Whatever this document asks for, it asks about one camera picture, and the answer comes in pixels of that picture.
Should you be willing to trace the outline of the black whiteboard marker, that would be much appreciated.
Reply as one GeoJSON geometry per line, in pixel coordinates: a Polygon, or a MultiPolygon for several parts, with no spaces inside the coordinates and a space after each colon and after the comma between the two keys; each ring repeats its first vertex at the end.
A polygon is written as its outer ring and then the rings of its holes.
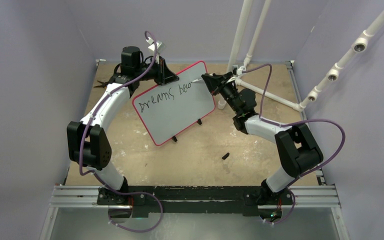
{"type": "Polygon", "coordinates": [[[197,83],[197,82],[200,82],[202,80],[203,80],[202,78],[198,78],[198,79],[195,79],[195,80],[191,81],[191,83],[197,83]]]}

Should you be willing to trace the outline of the whiteboard with red frame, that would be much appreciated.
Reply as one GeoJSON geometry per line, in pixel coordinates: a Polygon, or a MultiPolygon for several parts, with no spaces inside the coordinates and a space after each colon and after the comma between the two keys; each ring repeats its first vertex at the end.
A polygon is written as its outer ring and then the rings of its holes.
{"type": "Polygon", "coordinates": [[[206,63],[198,61],[177,73],[178,81],[155,85],[132,99],[133,108],[156,146],[215,110],[214,97],[204,81],[193,83],[205,73],[206,63]]]}

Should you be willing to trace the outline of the black marker cap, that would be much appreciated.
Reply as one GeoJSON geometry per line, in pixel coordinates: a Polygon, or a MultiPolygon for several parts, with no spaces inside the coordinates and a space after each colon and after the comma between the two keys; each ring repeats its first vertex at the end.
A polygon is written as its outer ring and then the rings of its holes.
{"type": "Polygon", "coordinates": [[[222,160],[226,160],[230,156],[230,153],[227,152],[225,155],[221,157],[222,160]]]}

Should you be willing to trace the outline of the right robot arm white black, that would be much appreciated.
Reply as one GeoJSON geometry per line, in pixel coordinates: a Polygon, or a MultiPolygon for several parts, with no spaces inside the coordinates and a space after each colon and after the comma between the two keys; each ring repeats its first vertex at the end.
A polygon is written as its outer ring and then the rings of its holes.
{"type": "Polygon", "coordinates": [[[260,204],[272,204],[290,183],[320,164],[324,156],[305,123],[283,126],[279,122],[264,121],[255,111],[256,93],[248,88],[238,90],[232,83],[232,77],[232,72],[223,75],[205,73],[201,76],[210,94],[220,94],[232,108],[235,113],[233,124],[238,131],[261,137],[276,145],[280,167],[262,181],[256,198],[260,204]]]}

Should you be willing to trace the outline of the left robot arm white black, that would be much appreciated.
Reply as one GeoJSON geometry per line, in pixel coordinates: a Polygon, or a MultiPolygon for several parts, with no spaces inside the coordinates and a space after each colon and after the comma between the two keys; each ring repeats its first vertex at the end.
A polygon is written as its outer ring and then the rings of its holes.
{"type": "Polygon", "coordinates": [[[106,130],[117,112],[130,100],[141,81],[153,80],[157,85],[179,80],[160,56],[163,44],[152,43],[147,59],[136,46],[122,49],[121,62],[116,65],[107,82],[99,87],[105,92],[80,121],[71,121],[66,128],[69,159],[79,165],[79,173],[85,176],[93,174],[108,190],[109,197],[118,205],[129,199],[127,179],[111,163],[112,149],[106,130]]]}

